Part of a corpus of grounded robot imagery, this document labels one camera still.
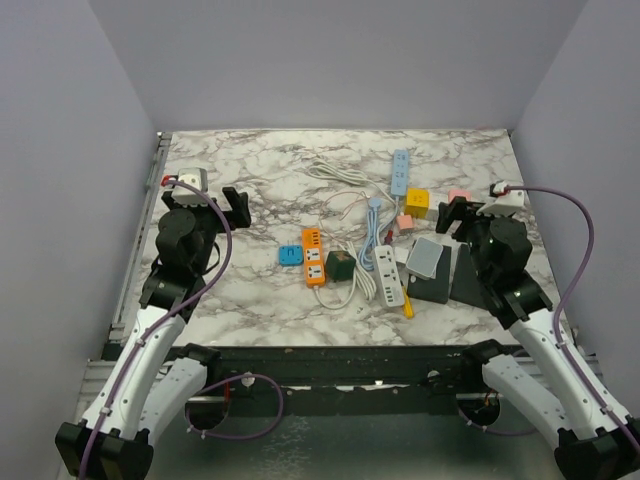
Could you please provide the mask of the teal blue plug block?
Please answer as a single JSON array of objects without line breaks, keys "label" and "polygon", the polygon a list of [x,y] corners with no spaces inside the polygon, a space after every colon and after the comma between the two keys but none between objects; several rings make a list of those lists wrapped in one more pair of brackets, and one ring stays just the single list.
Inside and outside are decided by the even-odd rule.
[{"label": "teal blue plug block", "polygon": [[278,263],[283,267],[299,266],[304,263],[301,245],[282,245],[278,248]]}]

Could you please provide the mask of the yellow cube socket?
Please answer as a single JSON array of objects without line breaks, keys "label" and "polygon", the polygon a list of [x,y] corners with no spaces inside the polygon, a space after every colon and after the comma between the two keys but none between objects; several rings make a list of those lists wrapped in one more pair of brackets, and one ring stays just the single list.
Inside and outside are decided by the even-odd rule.
[{"label": "yellow cube socket", "polygon": [[425,219],[430,207],[430,194],[426,189],[409,187],[404,199],[403,212],[416,219]]}]

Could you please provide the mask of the small pink plug adapter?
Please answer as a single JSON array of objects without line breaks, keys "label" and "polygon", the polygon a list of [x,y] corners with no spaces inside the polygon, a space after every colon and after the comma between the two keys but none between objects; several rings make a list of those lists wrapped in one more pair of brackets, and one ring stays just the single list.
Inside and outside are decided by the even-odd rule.
[{"label": "small pink plug adapter", "polygon": [[402,214],[396,217],[396,227],[400,235],[408,235],[415,229],[415,221],[411,215]]}]

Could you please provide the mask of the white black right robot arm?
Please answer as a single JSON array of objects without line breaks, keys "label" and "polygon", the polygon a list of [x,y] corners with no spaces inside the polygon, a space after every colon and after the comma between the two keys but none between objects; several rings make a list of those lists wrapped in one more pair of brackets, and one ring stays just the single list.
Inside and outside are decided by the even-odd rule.
[{"label": "white black right robot arm", "polygon": [[469,249],[489,312],[522,345],[545,383],[494,340],[470,347],[459,367],[469,390],[503,395],[542,434],[567,479],[620,479],[639,469],[639,421],[618,402],[571,342],[552,302],[527,272],[524,223],[502,205],[456,197],[438,207],[436,230]]}]

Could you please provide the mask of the dark green plug adapter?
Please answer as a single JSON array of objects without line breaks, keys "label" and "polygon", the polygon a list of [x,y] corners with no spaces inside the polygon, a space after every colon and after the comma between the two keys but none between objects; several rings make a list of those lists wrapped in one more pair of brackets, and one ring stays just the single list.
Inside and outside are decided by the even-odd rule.
[{"label": "dark green plug adapter", "polygon": [[334,282],[349,281],[353,278],[355,266],[356,259],[348,251],[330,251],[325,262],[327,278]]}]

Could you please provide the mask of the white green usb charger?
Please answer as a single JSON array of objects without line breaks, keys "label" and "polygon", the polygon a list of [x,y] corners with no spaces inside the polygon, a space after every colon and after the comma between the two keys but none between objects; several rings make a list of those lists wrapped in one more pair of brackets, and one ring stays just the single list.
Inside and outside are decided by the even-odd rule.
[{"label": "white green usb charger", "polygon": [[387,308],[402,307],[405,298],[392,247],[376,246],[372,258],[379,300]]}]

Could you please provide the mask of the orange power strip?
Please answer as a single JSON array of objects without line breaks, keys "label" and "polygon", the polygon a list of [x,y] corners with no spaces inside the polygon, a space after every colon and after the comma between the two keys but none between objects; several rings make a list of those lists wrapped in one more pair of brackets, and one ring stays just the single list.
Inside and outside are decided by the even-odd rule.
[{"label": "orange power strip", "polygon": [[303,249],[303,271],[308,288],[319,288],[326,283],[323,244],[317,228],[306,228],[301,234]]}]

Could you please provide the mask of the white tiger cube socket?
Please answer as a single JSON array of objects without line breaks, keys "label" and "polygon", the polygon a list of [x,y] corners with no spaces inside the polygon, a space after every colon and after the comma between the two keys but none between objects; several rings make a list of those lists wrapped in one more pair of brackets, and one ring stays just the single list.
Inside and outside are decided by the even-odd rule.
[{"label": "white tiger cube socket", "polygon": [[429,197],[429,206],[425,218],[428,221],[436,222],[439,216],[439,205],[442,203],[442,197],[433,195]]}]

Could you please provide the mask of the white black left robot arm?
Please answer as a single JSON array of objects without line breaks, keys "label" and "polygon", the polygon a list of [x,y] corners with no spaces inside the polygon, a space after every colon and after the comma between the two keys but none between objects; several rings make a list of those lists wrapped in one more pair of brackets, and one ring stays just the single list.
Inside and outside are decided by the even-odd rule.
[{"label": "white black left robot arm", "polygon": [[219,234],[251,224],[249,197],[233,187],[223,211],[203,187],[169,178],[162,195],[167,212],[158,223],[157,257],[139,300],[136,320],[116,364],[76,423],[63,423],[55,445],[77,479],[143,479],[160,436],[196,392],[220,385],[217,351],[190,344],[166,375],[160,369],[200,298]]}]

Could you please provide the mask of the light blue power strip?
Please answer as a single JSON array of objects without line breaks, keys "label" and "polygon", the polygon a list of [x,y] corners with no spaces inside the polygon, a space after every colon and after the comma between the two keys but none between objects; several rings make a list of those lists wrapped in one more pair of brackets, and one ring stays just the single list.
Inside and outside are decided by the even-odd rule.
[{"label": "light blue power strip", "polygon": [[390,194],[405,197],[408,192],[410,155],[407,150],[396,149],[392,158]]}]

